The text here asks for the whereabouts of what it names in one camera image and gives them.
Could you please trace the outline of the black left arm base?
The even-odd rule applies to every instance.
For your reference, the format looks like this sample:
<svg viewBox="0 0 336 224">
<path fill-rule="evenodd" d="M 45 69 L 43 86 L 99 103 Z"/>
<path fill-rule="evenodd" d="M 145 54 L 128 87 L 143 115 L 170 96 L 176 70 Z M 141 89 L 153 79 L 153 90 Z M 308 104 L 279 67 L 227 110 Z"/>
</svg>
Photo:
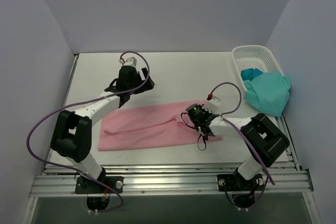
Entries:
<svg viewBox="0 0 336 224">
<path fill-rule="evenodd" d="M 77 178 L 75 194 L 87 195 L 85 204 L 93 212 L 106 212 L 123 206 L 124 177 L 101 175 L 97 181 L 80 176 Z M 112 206 L 112 196 L 116 195 L 120 203 Z"/>
</svg>

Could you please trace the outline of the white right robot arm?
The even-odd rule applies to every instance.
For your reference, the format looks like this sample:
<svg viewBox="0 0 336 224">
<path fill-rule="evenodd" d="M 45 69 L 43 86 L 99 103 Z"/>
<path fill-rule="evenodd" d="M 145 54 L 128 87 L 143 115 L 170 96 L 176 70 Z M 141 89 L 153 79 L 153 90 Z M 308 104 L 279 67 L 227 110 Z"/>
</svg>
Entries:
<svg viewBox="0 0 336 224">
<path fill-rule="evenodd" d="M 204 141 L 216 136 L 239 136 L 250 151 L 247 158 L 233 175 L 236 187 L 244 189 L 251 184 L 252 178 L 263 171 L 274 185 L 268 167 L 270 167 L 287 148 L 290 141 L 273 121 L 263 113 L 250 118 L 227 118 L 224 114 L 215 114 L 206 106 L 192 104 L 185 110 L 193 128 Z"/>
</svg>

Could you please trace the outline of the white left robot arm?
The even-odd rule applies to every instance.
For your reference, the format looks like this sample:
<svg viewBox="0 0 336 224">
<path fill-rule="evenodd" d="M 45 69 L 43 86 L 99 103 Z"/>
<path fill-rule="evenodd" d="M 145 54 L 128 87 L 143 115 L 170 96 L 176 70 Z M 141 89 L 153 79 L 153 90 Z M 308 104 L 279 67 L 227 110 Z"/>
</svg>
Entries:
<svg viewBox="0 0 336 224">
<path fill-rule="evenodd" d="M 92 127 L 110 112 L 121 108 L 133 94 L 154 88 L 149 69 L 141 69 L 144 79 L 134 66 L 122 66 L 101 95 L 87 105 L 74 110 L 62 110 L 51 139 L 51 149 L 69 160 L 79 173 L 89 176 L 87 186 L 94 192 L 105 188 L 103 168 L 92 154 Z"/>
</svg>

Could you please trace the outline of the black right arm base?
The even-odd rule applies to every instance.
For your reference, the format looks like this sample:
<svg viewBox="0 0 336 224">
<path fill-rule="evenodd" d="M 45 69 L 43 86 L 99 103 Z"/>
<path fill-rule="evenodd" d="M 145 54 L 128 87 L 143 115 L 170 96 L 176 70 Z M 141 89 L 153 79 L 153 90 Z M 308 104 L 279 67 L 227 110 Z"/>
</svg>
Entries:
<svg viewBox="0 0 336 224">
<path fill-rule="evenodd" d="M 268 178 L 263 179 L 261 174 L 250 180 L 245 180 L 239 173 L 218 174 L 218 190 L 225 193 L 228 201 L 237 210 L 248 211 L 263 195 Z"/>
</svg>

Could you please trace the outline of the pink t shirt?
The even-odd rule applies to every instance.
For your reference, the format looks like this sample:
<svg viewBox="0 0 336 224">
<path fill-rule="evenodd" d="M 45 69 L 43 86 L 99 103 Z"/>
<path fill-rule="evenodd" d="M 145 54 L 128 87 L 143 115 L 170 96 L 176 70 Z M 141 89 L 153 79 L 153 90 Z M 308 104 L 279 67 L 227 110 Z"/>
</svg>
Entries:
<svg viewBox="0 0 336 224">
<path fill-rule="evenodd" d="M 199 133 L 186 115 L 192 104 L 174 102 L 110 112 L 101 120 L 99 151 L 124 151 L 195 144 Z"/>
</svg>

